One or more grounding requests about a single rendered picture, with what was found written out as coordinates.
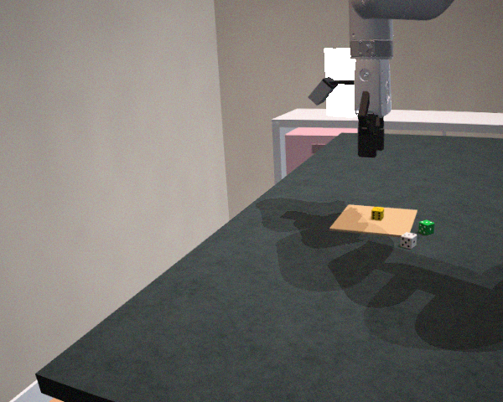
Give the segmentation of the white die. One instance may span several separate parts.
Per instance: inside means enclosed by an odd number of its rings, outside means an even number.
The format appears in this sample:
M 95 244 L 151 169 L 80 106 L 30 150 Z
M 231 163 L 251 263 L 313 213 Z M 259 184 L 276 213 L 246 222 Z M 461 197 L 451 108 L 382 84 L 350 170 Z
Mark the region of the white die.
M 401 247 L 411 249 L 417 244 L 417 235 L 406 232 L 401 236 Z

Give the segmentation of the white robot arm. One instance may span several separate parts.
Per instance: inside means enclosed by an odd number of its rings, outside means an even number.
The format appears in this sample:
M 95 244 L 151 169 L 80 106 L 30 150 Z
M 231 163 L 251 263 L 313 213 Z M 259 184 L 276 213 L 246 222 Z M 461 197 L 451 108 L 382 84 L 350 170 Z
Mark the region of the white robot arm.
M 430 20 L 442 14 L 454 0 L 349 0 L 350 57 L 392 57 L 393 19 Z M 369 40 L 363 40 L 369 39 Z M 309 99 L 319 105 L 337 85 L 354 80 L 321 80 Z

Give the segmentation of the tan mat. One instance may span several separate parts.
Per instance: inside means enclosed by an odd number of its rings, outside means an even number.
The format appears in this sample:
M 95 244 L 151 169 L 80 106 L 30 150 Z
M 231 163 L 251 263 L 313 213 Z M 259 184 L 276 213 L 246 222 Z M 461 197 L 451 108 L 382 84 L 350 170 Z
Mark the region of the tan mat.
M 384 218 L 379 221 L 371 220 L 373 208 L 349 204 L 329 230 L 392 237 L 411 232 L 417 210 L 384 208 Z

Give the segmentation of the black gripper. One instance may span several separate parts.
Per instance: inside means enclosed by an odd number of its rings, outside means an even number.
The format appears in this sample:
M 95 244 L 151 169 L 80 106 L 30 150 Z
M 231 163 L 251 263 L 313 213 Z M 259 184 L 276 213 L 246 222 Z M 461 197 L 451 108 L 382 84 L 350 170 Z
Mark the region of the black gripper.
M 381 129 L 384 128 L 384 116 L 392 110 L 389 59 L 393 56 L 350 59 L 355 60 L 354 111 L 359 120 L 358 156 L 376 157 L 376 150 L 384 149 L 384 129 Z

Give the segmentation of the green die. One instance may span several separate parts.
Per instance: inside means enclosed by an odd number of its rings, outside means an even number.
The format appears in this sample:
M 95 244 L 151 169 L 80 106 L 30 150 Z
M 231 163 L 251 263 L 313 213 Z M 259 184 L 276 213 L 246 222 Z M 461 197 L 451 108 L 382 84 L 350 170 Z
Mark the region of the green die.
M 423 235 L 430 235 L 434 232 L 434 222 L 424 220 L 419 222 L 418 232 Z

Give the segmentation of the yellow die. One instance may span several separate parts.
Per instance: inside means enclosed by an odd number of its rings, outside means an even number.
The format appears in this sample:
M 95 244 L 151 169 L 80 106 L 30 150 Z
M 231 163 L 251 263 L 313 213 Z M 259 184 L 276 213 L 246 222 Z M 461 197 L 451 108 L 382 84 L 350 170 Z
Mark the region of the yellow die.
M 374 207 L 371 210 L 371 220 L 382 221 L 384 218 L 384 208 Z

